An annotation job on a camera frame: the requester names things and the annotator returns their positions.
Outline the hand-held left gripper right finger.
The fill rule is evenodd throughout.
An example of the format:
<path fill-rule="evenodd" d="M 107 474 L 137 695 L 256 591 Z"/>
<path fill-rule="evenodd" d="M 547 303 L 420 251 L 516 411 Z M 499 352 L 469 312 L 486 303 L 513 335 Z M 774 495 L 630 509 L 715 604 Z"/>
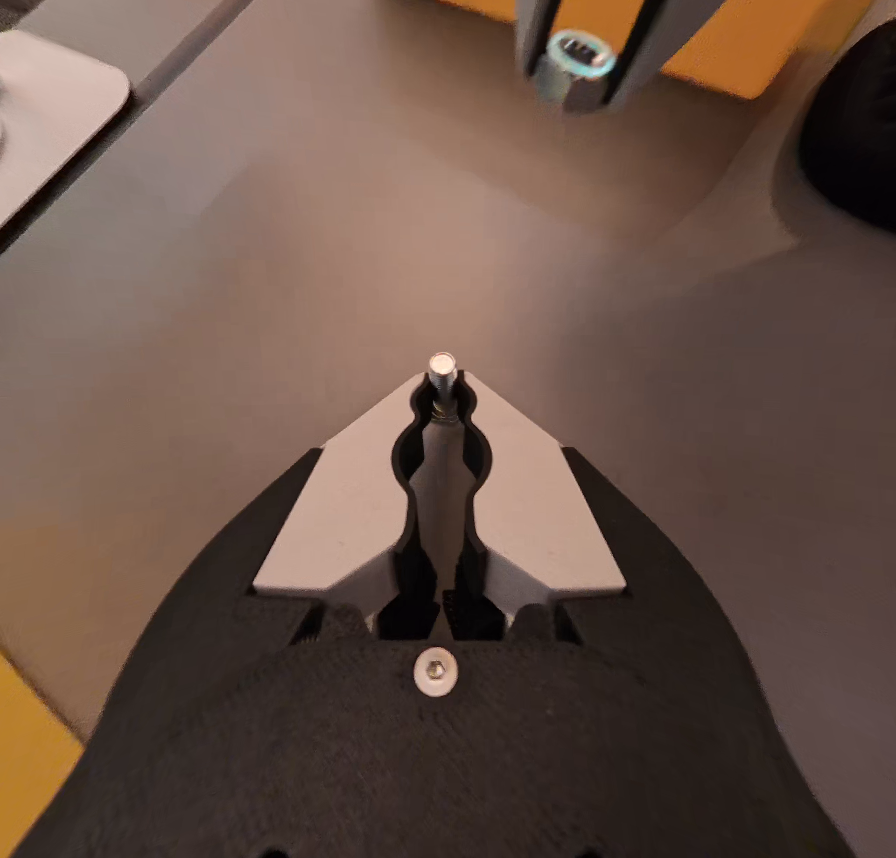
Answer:
<path fill-rule="evenodd" d="M 482 595 L 508 623 L 526 606 L 621 595 L 624 575 L 563 445 L 471 373 L 455 388 L 482 452 L 468 518 Z"/>

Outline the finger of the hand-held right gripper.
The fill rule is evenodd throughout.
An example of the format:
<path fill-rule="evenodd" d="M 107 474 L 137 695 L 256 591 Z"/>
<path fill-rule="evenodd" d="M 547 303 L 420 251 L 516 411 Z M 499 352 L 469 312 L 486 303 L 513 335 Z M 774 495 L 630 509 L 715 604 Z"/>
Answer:
<path fill-rule="evenodd" d="M 534 82 L 534 71 L 552 36 L 554 21 L 563 0 L 515 0 L 516 67 Z"/>
<path fill-rule="evenodd" d="M 644 0 L 607 81 L 607 108 L 642 89 L 727 0 Z"/>

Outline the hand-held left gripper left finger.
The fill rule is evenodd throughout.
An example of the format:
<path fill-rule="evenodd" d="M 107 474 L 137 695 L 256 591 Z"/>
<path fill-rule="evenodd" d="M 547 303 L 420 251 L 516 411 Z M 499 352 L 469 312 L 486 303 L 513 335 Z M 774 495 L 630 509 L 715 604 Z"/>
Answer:
<path fill-rule="evenodd" d="M 433 400 L 421 374 L 324 443 L 252 581 L 258 595 L 386 611 L 386 625 L 402 613 L 405 625 L 434 623 L 437 577 L 409 485 Z"/>

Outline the silver hex nut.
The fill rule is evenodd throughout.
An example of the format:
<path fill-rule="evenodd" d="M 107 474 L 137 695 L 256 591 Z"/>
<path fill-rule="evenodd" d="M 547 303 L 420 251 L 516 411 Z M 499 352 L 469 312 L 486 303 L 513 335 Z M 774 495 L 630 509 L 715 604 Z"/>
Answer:
<path fill-rule="evenodd" d="M 536 91 L 544 102 L 564 113 L 597 112 L 604 105 L 616 61 L 616 53 L 605 40 L 565 28 L 548 39 L 536 64 Z"/>

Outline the silver metal bolt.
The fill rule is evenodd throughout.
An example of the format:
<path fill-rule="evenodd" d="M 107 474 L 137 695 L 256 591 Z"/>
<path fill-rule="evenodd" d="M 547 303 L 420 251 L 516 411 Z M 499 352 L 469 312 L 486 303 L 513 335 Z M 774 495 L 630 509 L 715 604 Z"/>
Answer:
<path fill-rule="evenodd" d="M 451 353 L 442 351 L 431 356 L 428 379 L 434 390 L 432 420 L 436 423 L 452 425 L 458 422 L 457 376 L 456 360 Z"/>

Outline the yellow plastic tray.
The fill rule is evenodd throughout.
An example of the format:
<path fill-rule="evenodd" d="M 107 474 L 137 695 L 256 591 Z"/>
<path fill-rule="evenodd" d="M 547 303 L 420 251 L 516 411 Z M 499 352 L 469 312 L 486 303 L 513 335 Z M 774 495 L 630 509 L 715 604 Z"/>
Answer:
<path fill-rule="evenodd" d="M 515 0 L 438 0 L 514 22 Z M 798 50 L 832 52 L 876 0 L 726 0 L 662 73 L 755 99 Z M 643 0 L 563 0 L 554 30 L 589 31 L 620 51 Z"/>
<path fill-rule="evenodd" d="M 83 753 L 67 725 L 1 657 L 1 855 L 50 805 Z"/>

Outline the black textured dome object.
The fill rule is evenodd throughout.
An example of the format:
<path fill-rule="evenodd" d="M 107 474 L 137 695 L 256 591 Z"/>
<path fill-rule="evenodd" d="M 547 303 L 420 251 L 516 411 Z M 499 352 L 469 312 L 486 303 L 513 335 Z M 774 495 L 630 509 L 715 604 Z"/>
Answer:
<path fill-rule="evenodd" d="M 895 233 L 895 20 L 863 36 L 823 80 L 798 159 L 828 202 Z"/>

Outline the white metal bracket plate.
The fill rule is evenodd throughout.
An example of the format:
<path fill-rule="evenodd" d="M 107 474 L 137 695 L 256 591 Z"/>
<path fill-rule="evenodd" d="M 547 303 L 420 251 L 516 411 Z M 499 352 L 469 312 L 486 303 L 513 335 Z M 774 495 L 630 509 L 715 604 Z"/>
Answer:
<path fill-rule="evenodd" d="M 120 69 L 28 32 L 1 34 L 1 225 L 125 106 Z"/>

